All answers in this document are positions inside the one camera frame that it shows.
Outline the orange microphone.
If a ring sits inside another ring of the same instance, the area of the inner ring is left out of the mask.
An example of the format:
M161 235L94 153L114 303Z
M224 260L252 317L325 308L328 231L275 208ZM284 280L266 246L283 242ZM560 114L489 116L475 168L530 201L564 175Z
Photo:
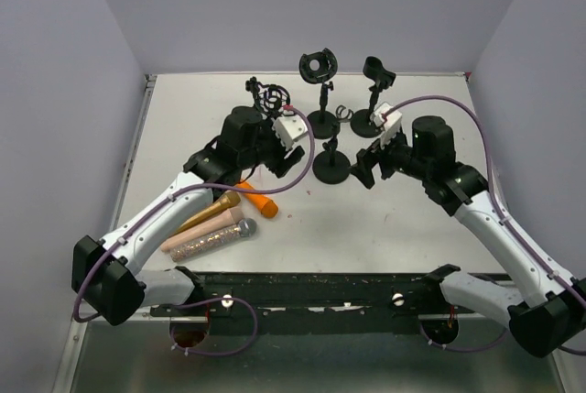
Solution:
M263 217L272 219L277 216L278 206L275 202L264 194L258 193L248 182L242 181L236 187L242 189L241 194L254 205Z

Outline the black tripod shock mount stand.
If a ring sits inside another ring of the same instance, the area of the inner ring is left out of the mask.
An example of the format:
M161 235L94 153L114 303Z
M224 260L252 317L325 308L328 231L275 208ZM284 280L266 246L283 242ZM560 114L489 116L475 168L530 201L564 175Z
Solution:
M245 90L252 95L255 109L268 118L281 116L291 102L285 87L261 83L255 76L245 82Z

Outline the gold microphone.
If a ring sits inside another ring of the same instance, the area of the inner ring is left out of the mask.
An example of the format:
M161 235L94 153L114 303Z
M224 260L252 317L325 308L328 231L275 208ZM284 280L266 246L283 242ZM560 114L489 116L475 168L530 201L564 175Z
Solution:
M240 203L240 201L241 198L237 192L225 192L218 200L216 200L210 206L191 216L190 219L188 219L178 228L175 234L180 234L184 231L187 231L188 229L211 219L213 216L216 216L217 214L227 209L236 207Z

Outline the pink microphone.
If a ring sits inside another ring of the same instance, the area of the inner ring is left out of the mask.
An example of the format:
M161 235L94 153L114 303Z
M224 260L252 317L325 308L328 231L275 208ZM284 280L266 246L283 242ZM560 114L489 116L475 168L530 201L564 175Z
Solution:
M181 246L191 240L208 235L222 228L238 224L244 218L244 213L240 207L233 207L212 217L211 219L195 225L179 234L171 236L161 246L163 253L168 253L171 249Z

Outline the silver glitter microphone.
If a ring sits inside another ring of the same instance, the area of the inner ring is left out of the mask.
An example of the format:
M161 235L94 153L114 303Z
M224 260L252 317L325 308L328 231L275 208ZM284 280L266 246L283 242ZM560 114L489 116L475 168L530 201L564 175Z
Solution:
M173 262L180 262L224 245L231 244L241 238L253 236L257 230L257 222L251 218L244 218L237 224L224 227L207 235L190 240L182 245L175 246L169 251Z

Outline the black round base shock stand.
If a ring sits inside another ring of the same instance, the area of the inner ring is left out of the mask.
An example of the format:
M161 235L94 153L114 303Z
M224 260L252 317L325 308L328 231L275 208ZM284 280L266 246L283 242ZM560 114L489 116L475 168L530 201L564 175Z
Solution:
M308 115L309 123L317 139L333 136L332 126L336 116L327 110L329 92L333 90L331 80L338 71L338 61L334 53L324 48L310 54L302 54L298 62L298 72L305 83L319 85L319 109Z

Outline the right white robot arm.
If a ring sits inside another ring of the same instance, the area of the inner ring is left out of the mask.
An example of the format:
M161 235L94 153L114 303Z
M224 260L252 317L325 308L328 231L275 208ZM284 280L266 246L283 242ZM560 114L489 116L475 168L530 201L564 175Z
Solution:
M584 330L584 280L530 238L476 168L457 161L453 132L443 118L416 119L411 136L401 126L388 127L357 153L351 173L371 189L374 167L384 180L396 173L419 180L426 195L466 227L515 283L503 288L446 265L427 275L432 283L420 292L428 310L456 305L480 313L503 325L535 357L551 354Z

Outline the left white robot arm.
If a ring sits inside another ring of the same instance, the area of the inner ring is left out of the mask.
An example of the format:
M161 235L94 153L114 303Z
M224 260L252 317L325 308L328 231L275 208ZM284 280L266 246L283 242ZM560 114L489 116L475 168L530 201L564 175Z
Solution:
M298 145L303 137L314 137L309 120L291 105L278 118L264 117L252 106L236 106L225 117L221 133L191 155L144 210L99 240L86 235L77 242L71 275L77 294L74 320L83 322L83 302L111 325L155 305L173 305L184 315L196 313L203 294L191 272L179 267L145 271L144 265L191 215L223 191L235 190L244 170L264 165L282 178L302 158L313 158L312 150Z

